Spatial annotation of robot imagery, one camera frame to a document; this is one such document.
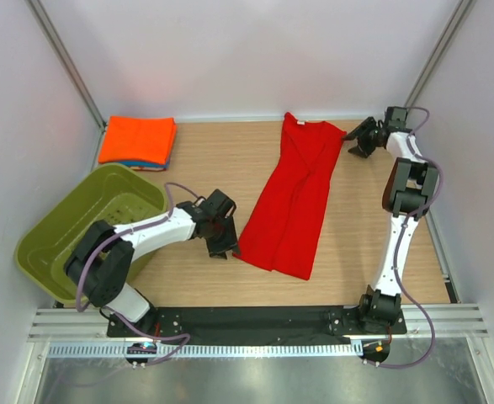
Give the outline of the red t shirt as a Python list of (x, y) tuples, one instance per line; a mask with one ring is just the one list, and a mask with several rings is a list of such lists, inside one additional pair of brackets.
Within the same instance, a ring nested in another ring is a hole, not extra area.
[(279, 161), (242, 230), (236, 258), (298, 279), (311, 277), (345, 135), (327, 121), (284, 115)]

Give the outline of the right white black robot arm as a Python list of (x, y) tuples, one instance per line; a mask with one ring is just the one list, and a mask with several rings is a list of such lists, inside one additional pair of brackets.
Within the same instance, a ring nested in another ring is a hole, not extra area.
[(387, 331), (403, 323), (401, 297), (406, 259), (419, 221), (438, 197), (443, 174), (438, 164), (426, 158), (416, 143), (415, 130), (407, 125), (409, 108), (390, 106), (382, 120), (366, 118), (344, 136), (355, 141), (350, 153), (367, 158), (383, 148), (394, 158), (382, 208), (389, 227), (382, 258), (373, 284), (361, 296), (356, 322), (367, 333)]

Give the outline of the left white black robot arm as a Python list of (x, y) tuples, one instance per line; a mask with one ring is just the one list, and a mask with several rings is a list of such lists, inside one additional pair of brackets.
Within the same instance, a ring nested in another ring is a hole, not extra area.
[(168, 245), (192, 239), (205, 240), (212, 258), (240, 252), (233, 215), (236, 202), (219, 189), (173, 205), (160, 215), (131, 224), (95, 221), (64, 264), (66, 276), (76, 285), (75, 305), (110, 311), (109, 325), (124, 327), (138, 337), (158, 336), (158, 310), (127, 280), (138, 258)]

